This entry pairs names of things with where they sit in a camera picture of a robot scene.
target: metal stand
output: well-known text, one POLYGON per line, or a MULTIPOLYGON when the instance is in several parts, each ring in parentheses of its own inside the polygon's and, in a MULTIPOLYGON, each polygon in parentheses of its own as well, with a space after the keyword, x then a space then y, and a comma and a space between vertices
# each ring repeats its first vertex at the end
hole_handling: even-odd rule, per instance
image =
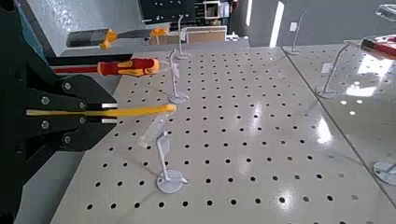
POLYGON ((163 172, 157 178, 157 187, 164 193, 175 193, 181 189, 183 184, 188 184, 189 180, 183 177, 183 174, 176 170, 167 170, 165 165, 165 156, 171 149, 169 139, 166 137, 166 132, 161 133, 157 138, 158 154, 160 156, 161 166, 163 172))
POLYGON ((317 94, 317 96, 319 96, 321 98, 325 98, 325 99, 332 99, 337 94, 336 91, 332 91, 332 90, 328 89, 328 87, 329 87, 330 80, 332 79, 332 74, 334 73, 334 71, 336 69, 338 59, 340 58, 341 53, 347 47, 349 47, 349 44, 347 44, 343 48, 341 48, 341 50, 337 54, 337 57, 335 57, 335 61, 332 64, 332 71, 330 72, 329 77, 327 78, 327 81, 326 81, 326 84, 324 85, 324 87, 316 87, 315 88, 315 93, 317 94))
POLYGON ((173 93, 172 93, 172 95, 169 95, 168 99, 169 99, 169 102, 171 102, 175 105, 179 105, 179 104, 185 102, 186 100, 190 100, 190 97, 183 92, 177 92, 176 77, 179 77, 179 72, 178 72, 177 64, 173 63, 173 57, 174 57, 175 53, 176 53, 176 50, 174 49, 172 51, 171 55, 169 56, 169 63, 171 66, 171 73, 172 73, 173 93))
POLYGON ((291 50, 290 51, 286 51, 289 55, 299 55, 301 53, 299 50, 294 50, 294 47, 296 46, 297 36, 298 36, 299 31, 300 31, 301 22, 303 20, 303 17, 305 16, 305 14, 306 14, 306 11, 303 12, 303 14, 301 15, 300 19, 298 20, 297 30, 296 30, 296 34, 294 35, 293 45, 291 46, 291 50))
POLYGON ((184 16, 181 15, 177 22, 177 26, 178 26, 178 54, 176 55, 176 58, 179 60, 186 60, 191 57, 190 54, 183 53, 183 49, 181 47, 181 39, 183 36, 183 34, 181 33, 181 20, 183 20, 183 18, 184 18, 184 16))
POLYGON ((373 165, 375 176, 383 182, 396 186, 396 163, 377 162, 373 165))

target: round base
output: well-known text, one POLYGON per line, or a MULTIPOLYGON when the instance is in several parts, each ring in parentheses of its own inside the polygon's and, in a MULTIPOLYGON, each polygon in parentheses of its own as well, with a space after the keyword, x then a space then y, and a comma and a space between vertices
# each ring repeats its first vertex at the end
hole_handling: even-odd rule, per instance
POLYGON ((177 54, 175 57, 179 60, 187 60, 191 57, 191 55, 190 54, 177 54))
POLYGON ((183 175, 181 172, 176 170, 168 170, 168 177, 172 179, 172 181, 166 181, 163 173, 161 173, 157 178, 157 187, 160 191, 164 193, 175 193, 176 191, 181 189, 183 185, 182 179, 183 175))
POLYGON ((323 92, 323 87, 317 87, 315 89, 315 93, 317 94, 317 96, 324 99, 332 99, 337 94, 336 91, 332 91, 329 88, 326 90, 326 92, 323 92))
POLYGON ((178 92, 177 96, 175 95, 170 95, 169 96, 169 102, 175 104, 175 105, 179 105, 184 103, 186 100, 189 100, 190 97, 186 94, 184 94, 183 92, 178 92))
POLYGON ((392 186, 396 186, 396 168, 390 172, 387 172, 387 170, 392 165, 393 164, 387 162, 377 162, 376 164, 373 165, 373 172, 375 176, 381 181, 390 184, 392 186))
POLYGON ((300 55, 301 52, 297 49, 295 49, 294 51, 286 51, 289 55, 300 55))

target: pegboard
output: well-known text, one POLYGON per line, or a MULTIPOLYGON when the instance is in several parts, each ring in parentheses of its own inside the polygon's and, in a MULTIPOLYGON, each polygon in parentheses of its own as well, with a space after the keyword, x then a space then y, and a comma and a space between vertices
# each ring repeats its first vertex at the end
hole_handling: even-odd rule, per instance
MULTIPOLYGON (((329 73, 321 73, 324 63, 332 63, 344 45, 298 47, 299 56, 290 56, 312 88, 324 86, 329 73)), ((396 63, 379 60, 349 46, 341 56, 329 88, 338 92, 333 99, 320 99, 367 165, 377 161, 396 162, 396 63)), ((396 202, 396 188, 384 184, 396 202)))
POLYGON ((180 15, 184 20, 195 20, 195 4, 191 0, 140 0, 146 24, 177 21, 180 15))
MULTIPOLYGON (((52 223, 382 224, 394 208, 281 49, 193 50, 177 87, 190 100, 166 130, 166 165, 190 180, 160 193, 153 116, 119 119, 83 160, 52 223)), ((152 52, 135 57, 158 57, 152 52)), ((167 104, 170 74, 123 77, 119 107, 167 104)))

